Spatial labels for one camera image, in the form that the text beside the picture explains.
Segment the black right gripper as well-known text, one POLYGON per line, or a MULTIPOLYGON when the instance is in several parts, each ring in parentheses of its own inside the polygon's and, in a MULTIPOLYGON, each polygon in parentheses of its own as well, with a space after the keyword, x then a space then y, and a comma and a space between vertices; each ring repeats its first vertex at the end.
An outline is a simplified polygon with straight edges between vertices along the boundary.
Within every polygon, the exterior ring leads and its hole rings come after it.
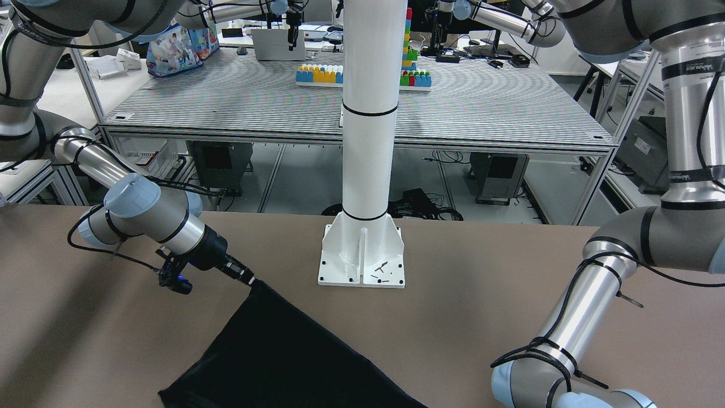
POLYGON ((209 226, 204 228, 201 240, 190 251, 190 264, 199 270, 218 269, 234 281, 251 286, 255 274, 238 259, 227 253, 227 240, 209 226))

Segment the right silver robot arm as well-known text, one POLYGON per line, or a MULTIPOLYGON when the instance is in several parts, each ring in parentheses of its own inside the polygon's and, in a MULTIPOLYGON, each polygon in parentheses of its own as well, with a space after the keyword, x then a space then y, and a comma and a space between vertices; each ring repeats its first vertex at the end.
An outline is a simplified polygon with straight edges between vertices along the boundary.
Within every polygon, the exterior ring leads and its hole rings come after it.
POLYGON ((11 28, 2 39, 2 161, 18 165, 48 159, 78 166, 108 188, 101 206, 72 228, 86 250, 116 254, 125 241, 147 236, 160 244, 164 264, 155 269, 160 285, 189 294, 182 276, 192 265, 218 269, 252 285, 251 269, 227 253, 228 243, 199 219, 196 197, 166 188, 147 172, 101 144, 92 131, 59 114, 37 108, 39 98, 72 41, 102 22, 126 34, 161 33, 184 8, 197 1, 12 1, 11 28))

